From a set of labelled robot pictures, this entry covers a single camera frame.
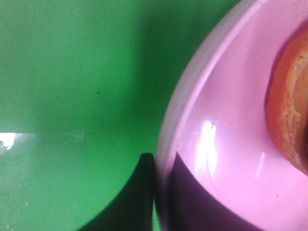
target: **pink plate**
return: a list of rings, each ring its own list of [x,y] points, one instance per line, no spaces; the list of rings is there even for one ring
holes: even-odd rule
[[[162,208],[178,152],[197,181],[246,221],[263,230],[308,230],[308,177],[276,150],[265,117],[274,64],[307,20],[307,0],[243,0],[203,42],[159,138]]]

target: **bowl rim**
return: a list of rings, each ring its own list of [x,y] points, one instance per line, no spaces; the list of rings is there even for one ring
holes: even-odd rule
[[[155,157],[158,181],[156,200],[163,230],[167,230],[167,210],[164,206],[180,131],[203,85],[225,50],[267,1],[242,0],[237,3],[201,43],[175,87],[165,112]]]

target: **donut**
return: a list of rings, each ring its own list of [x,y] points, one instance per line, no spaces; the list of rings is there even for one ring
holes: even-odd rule
[[[308,29],[286,44],[274,67],[266,117],[276,148],[308,175]]]

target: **plastic bowl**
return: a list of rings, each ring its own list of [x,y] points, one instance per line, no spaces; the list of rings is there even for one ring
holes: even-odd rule
[[[242,1],[200,46],[160,133],[163,230],[176,153],[207,192],[249,223],[271,231],[308,229],[308,178],[275,148],[265,116],[273,67],[307,19],[307,1]]]

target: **green surface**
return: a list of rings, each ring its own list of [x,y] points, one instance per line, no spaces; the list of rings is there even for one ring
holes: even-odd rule
[[[181,73],[237,2],[0,0],[0,132],[29,139],[0,152],[0,230],[99,213],[155,153]]]

